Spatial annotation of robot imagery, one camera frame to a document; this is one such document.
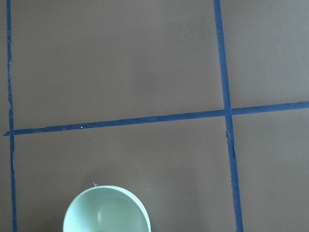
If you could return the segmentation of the green bowl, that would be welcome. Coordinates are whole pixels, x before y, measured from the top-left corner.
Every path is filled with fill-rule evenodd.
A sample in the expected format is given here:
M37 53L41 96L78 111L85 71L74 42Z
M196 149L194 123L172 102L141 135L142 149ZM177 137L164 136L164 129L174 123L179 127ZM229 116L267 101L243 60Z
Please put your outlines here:
M70 203L64 232L150 232L146 208L132 192L117 186L89 188Z

